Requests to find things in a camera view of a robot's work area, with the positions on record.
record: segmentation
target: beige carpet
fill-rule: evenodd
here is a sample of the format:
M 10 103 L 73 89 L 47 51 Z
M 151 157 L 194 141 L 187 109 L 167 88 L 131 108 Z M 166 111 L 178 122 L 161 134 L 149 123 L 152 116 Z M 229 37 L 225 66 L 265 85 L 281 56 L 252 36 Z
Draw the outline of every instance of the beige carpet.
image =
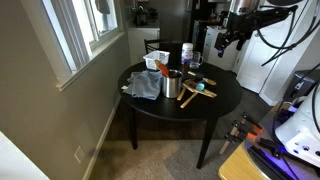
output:
M 201 140 L 139 141 L 133 150 L 130 141 L 107 140 L 90 179 L 106 180 L 209 180 L 219 179 L 218 170 L 239 144 L 230 144 L 223 155 L 224 140 L 212 140 L 203 167 L 196 168 Z

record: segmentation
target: blue cloth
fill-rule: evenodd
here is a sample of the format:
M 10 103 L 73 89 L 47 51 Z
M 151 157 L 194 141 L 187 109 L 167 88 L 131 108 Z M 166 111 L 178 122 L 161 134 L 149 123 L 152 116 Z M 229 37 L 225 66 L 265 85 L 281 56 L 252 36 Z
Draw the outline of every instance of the blue cloth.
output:
M 123 92 L 135 98 L 155 100 L 160 94 L 162 74 L 158 72 L 133 72 L 128 82 L 130 85 Z

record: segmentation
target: window sill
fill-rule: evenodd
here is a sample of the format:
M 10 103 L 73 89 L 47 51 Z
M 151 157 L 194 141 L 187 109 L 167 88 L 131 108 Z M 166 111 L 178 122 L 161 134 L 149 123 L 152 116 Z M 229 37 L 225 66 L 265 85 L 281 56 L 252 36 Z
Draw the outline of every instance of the window sill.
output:
M 79 71 L 75 72 L 71 77 L 68 77 L 64 80 L 59 80 L 60 82 L 57 84 L 57 88 L 59 88 L 60 91 L 64 91 L 69 85 L 72 84 L 73 81 L 75 81 L 83 72 L 85 72 L 105 51 L 107 51 L 112 45 L 118 42 L 124 35 L 125 32 L 119 32 L 105 43 L 96 47 L 92 52 L 90 62 L 84 67 L 82 67 Z

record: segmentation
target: table leg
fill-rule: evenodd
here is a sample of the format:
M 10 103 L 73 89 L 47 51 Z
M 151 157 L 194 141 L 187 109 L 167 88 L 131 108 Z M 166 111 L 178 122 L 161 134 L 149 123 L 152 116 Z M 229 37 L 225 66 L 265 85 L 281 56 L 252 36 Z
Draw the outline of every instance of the table leg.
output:
M 199 156 L 199 160 L 198 160 L 198 164 L 197 164 L 197 168 L 201 169 L 202 167 L 202 163 L 204 160 L 204 157 L 206 156 L 211 138 L 212 138 L 212 134 L 213 131 L 216 127 L 218 119 L 211 119 L 207 121 L 207 125 L 206 125 L 206 129 L 204 132 L 204 136 L 202 139 L 202 146 L 201 146 L 201 151 L 200 151 L 200 156 Z
M 130 135 L 131 135 L 131 143 L 132 148 L 138 148 L 138 140 L 137 140 L 137 123 L 136 123 L 136 110 L 134 108 L 130 108 L 131 110 L 131 117 L 129 117 L 129 128 L 130 128 Z

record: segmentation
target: white bottle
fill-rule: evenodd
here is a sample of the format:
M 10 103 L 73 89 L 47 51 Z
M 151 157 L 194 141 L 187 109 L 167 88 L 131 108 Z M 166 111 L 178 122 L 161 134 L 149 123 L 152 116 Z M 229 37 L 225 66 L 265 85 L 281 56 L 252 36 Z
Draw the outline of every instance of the white bottle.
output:
M 181 53 L 181 64 L 190 63 L 193 57 L 193 44 L 183 43 Z

